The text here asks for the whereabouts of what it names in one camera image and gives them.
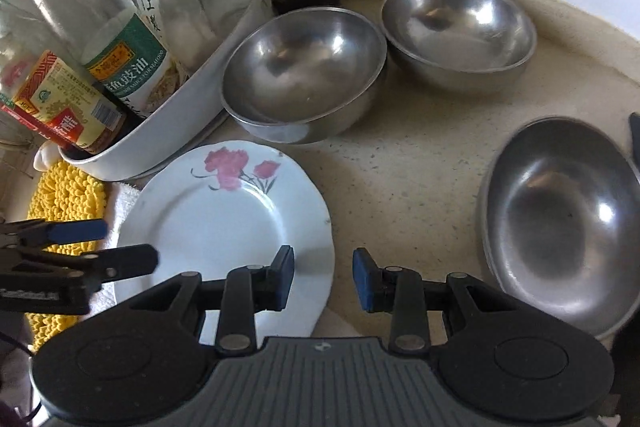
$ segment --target black cable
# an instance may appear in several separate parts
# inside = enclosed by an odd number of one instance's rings
[[[16,349],[20,349],[21,351],[24,351],[30,357],[33,357],[35,355],[35,353],[31,349],[29,349],[28,346],[25,346],[20,341],[17,341],[16,339],[14,339],[11,335],[3,333],[2,331],[0,331],[0,341],[6,342],[7,344],[14,346]],[[37,406],[34,407],[33,410],[31,410],[31,412],[27,416],[25,416],[24,418],[21,418],[22,422],[24,422],[24,424],[26,425],[31,420],[33,420],[35,416],[38,414],[38,412],[40,411],[41,407],[42,407],[42,402],[38,402]]]

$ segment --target speckled stone countertop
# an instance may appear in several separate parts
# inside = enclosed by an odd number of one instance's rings
[[[378,20],[381,1],[344,5]],[[638,84],[545,39],[513,90],[492,99],[430,92],[389,65],[379,100],[352,129],[316,144],[278,146],[305,169],[329,208],[336,260],[329,308],[364,335],[382,337],[390,318],[360,310],[354,248],[369,249],[380,266],[411,267],[426,279],[444,280],[451,271],[486,277],[476,196],[508,137],[527,121],[560,114],[594,124],[628,153],[626,118],[640,110]],[[255,140],[229,119],[207,142],[231,139]],[[443,342],[439,317],[431,322],[434,343]]]

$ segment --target white plate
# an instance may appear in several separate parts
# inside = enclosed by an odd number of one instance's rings
[[[281,245],[294,249],[287,307],[255,315],[264,337],[308,337],[334,277],[326,204],[305,171],[282,152],[242,140],[194,149],[144,188],[120,230],[118,246],[150,243],[160,263],[151,275],[115,283],[117,302],[188,270],[224,279],[248,264],[269,265]],[[207,312],[201,342],[213,344],[218,312]]]

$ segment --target stainless steel bowl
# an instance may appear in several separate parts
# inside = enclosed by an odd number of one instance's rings
[[[596,128],[543,118],[507,143],[479,197],[501,288],[598,339],[640,301],[638,172]]]
[[[385,38],[367,18],[341,8],[296,10],[240,44],[226,65],[222,100],[254,136],[316,142],[367,112],[385,64]]]
[[[537,41],[535,26],[511,0],[385,0],[382,26],[399,66],[466,94],[513,84]]]

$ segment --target white tray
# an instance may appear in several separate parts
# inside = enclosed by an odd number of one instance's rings
[[[114,146],[91,158],[63,159],[106,182],[126,180],[152,169],[198,134],[222,109],[220,84],[233,51],[273,18],[270,0],[252,0],[238,26],[169,100]]]

